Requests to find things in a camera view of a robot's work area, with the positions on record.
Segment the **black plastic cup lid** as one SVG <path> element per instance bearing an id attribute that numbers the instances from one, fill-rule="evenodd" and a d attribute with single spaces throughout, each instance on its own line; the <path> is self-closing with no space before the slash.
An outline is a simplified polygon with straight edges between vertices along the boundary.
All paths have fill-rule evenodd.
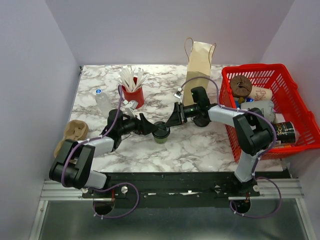
<path id="1" fill-rule="evenodd" d="M 171 133 L 170 128 L 166 126 L 166 123 L 164 121 L 157 121 L 154 123 L 154 125 L 157 127 L 157 130 L 153 132 L 152 134 L 156 133 L 157 135 L 165 135 Z"/>

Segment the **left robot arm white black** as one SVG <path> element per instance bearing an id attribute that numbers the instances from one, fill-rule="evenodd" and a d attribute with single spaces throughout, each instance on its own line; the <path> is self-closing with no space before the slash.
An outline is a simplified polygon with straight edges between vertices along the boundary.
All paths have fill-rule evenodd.
<path id="1" fill-rule="evenodd" d="M 111 185 L 106 174 L 91 170 L 93 159 L 114 152 L 121 144 L 123 135 L 135 133 L 146 136 L 158 129 L 142 113 L 137 117 L 113 109 L 101 135 L 83 141 L 64 141 L 49 170 L 49 179 L 68 188 L 93 188 L 99 197 L 107 197 Z"/>

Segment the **green paper coffee cup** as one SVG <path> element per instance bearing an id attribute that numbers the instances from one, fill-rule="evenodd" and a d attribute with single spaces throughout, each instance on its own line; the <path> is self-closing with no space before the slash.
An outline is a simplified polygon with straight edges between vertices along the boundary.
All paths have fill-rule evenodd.
<path id="1" fill-rule="evenodd" d="M 164 143 L 166 143 L 167 140 L 168 140 L 169 133 L 167 133 L 167 134 L 160 134 L 160 135 L 158 135 L 158 134 L 156 134 L 156 133 L 153 133 L 152 135 L 153 135 L 153 138 L 154 138 L 154 140 L 155 140 L 156 143 L 158 143 L 158 144 L 164 144 Z"/>

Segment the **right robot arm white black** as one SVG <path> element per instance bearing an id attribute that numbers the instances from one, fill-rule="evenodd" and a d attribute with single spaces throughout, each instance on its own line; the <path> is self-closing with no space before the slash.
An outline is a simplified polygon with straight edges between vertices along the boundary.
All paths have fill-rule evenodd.
<path id="1" fill-rule="evenodd" d="M 210 122 L 233 127 L 241 153 L 234 172 L 237 179 L 230 183 L 230 191 L 236 196 L 243 195 L 248 190 L 247 182 L 254 178 L 255 168 L 263 151 L 277 139 L 274 127 L 262 116 L 258 108 L 241 110 L 210 103 L 207 92 L 202 86 L 194 87 L 190 92 L 194 104 L 185 106 L 176 102 L 165 126 L 183 125 L 190 118 L 201 128 Z"/>

